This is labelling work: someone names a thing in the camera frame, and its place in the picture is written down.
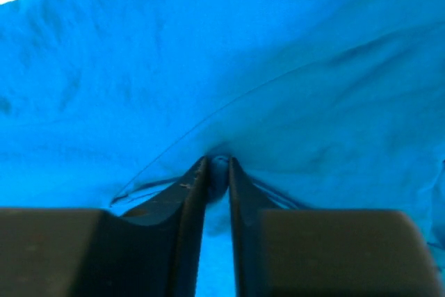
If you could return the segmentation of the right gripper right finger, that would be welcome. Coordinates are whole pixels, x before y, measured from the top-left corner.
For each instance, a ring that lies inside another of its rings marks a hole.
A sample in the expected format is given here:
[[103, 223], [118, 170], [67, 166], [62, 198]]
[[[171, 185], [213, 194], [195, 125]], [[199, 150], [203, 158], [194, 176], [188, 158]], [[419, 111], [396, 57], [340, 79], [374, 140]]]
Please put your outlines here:
[[237, 296], [280, 296], [280, 245], [270, 235], [280, 208], [259, 190], [238, 160], [229, 160], [229, 202]]

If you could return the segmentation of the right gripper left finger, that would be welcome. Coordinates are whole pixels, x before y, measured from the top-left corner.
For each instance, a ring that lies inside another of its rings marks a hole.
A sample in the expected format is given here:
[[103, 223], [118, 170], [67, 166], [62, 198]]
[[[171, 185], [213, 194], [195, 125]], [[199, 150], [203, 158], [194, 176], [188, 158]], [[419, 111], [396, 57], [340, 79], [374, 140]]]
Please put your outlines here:
[[139, 296], [195, 295], [208, 186], [209, 159], [202, 157], [174, 184], [122, 214], [143, 232]]

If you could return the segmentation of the blue t shirt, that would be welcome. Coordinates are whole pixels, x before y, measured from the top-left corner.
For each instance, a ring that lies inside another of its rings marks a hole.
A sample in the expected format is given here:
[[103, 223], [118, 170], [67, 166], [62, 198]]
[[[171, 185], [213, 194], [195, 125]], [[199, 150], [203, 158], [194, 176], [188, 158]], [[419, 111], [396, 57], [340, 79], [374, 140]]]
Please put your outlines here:
[[1, 6], [2, 296], [139, 296], [122, 214], [202, 157], [194, 296], [237, 296], [232, 157], [280, 296], [443, 296], [444, 0]]

